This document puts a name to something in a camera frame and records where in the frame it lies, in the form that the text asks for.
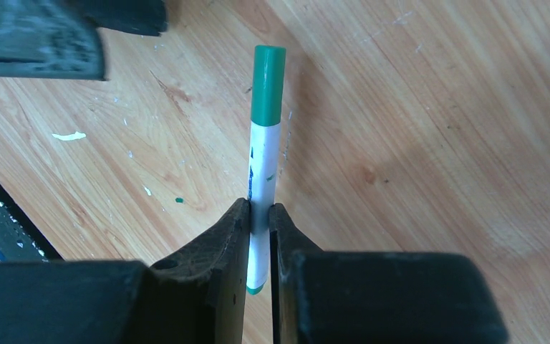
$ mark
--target wood grain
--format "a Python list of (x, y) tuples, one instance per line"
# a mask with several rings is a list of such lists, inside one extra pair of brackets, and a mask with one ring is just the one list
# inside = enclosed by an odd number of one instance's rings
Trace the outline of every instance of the wood grain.
[[(102, 31), (108, 82), (0, 79), (0, 182), (64, 257), (151, 263), (243, 196), (252, 52), (277, 44), (297, 226), (325, 249), (462, 252), (513, 342), (550, 343), (550, 1), (170, 10), (161, 38)], [(269, 293), (245, 343), (271, 341)]]

